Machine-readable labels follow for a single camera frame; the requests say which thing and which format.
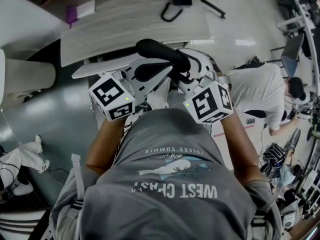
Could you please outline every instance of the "chair leg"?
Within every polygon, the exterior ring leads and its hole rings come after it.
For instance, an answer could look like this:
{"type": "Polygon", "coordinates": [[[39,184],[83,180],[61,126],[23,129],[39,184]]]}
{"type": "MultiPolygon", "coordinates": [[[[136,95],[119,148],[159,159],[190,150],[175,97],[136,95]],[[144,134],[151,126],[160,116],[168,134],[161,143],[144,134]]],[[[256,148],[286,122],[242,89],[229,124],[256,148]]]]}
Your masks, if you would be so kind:
{"type": "Polygon", "coordinates": [[[284,49],[284,48],[285,48],[285,46],[282,46],[282,47],[279,47],[279,48],[275,48],[275,49],[271,49],[270,52],[281,50],[281,49],[284,49]]]}
{"type": "Polygon", "coordinates": [[[281,59],[268,60],[268,61],[265,61],[265,62],[266,63],[281,62],[281,59]]]}

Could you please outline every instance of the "gray floor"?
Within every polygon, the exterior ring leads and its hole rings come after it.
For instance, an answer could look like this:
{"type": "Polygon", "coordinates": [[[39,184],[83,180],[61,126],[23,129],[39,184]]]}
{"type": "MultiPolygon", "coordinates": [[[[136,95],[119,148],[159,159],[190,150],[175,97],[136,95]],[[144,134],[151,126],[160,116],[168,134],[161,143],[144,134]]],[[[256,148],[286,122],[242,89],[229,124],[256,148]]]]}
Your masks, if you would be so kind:
{"type": "MultiPolygon", "coordinates": [[[[6,109],[5,117],[0,113],[0,144],[6,152],[22,143],[32,142],[40,135],[43,142],[43,156],[49,159],[50,169],[72,168],[71,154],[81,155],[85,162],[88,149],[98,133],[97,121],[92,110],[86,78],[74,80],[71,75],[81,64],[61,68],[60,42],[57,41],[35,56],[32,61],[50,62],[57,71],[54,86],[36,94],[22,105],[6,109]]],[[[50,204],[57,200],[62,185],[46,173],[30,170],[42,194],[50,204]]],[[[50,172],[56,180],[64,183],[67,174],[62,170],[50,172]]]]}

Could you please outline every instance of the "purple object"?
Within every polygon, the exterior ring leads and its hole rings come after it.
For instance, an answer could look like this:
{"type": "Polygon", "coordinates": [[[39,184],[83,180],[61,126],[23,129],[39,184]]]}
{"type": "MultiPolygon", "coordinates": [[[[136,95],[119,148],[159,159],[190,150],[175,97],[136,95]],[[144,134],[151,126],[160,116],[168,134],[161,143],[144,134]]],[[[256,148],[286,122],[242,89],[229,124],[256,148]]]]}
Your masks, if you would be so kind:
{"type": "Polygon", "coordinates": [[[69,24],[70,29],[72,27],[72,23],[75,23],[78,19],[77,19],[77,7],[76,6],[68,6],[66,8],[66,23],[69,24]]]}

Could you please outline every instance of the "desk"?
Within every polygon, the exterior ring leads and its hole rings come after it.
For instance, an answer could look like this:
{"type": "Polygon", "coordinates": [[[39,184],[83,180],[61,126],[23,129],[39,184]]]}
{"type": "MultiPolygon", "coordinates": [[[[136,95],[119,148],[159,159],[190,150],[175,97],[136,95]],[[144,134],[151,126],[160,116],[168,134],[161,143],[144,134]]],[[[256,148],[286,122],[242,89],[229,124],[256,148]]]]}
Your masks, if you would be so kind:
{"type": "MultiPolygon", "coordinates": [[[[160,18],[167,2],[168,0],[98,1],[94,14],[81,18],[71,29],[62,33],[62,67],[93,56],[134,47],[145,38],[171,43],[210,39],[210,29],[200,0],[192,0],[193,5],[185,8],[173,22],[164,22],[160,18]]],[[[172,8],[173,14],[178,9],[172,8]]]]}
{"type": "Polygon", "coordinates": [[[299,3],[299,0],[294,0],[294,2],[300,12],[300,16],[295,17],[294,19],[289,19],[285,22],[279,23],[276,26],[280,28],[293,22],[298,22],[300,20],[303,21],[305,35],[310,46],[313,69],[315,71],[316,95],[320,96],[320,72],[319,72],[319,65],[318,65],[318,56],[317,56],[317,50],[316,50],[315,41],[314,41],[314,35],[312,33],[312,28],[310,26],[310,19],[307,17],[307,13],[302,8],[301,4],[299,3]]]}

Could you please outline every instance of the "white t-shirt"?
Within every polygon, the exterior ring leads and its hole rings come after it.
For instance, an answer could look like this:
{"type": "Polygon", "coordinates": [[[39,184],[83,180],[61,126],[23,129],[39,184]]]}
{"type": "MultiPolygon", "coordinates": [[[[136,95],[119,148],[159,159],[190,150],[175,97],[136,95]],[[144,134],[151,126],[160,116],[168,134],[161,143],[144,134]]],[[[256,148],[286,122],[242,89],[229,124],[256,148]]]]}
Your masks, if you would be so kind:
{"type": "Polygon", "coordinates": [[[285,110],[285,81],[276,64],[266,63],[258,68],[230,70],[231,98],[234,108],[240,112],[262,110],[266,123],[276,131],[285,110]]]}

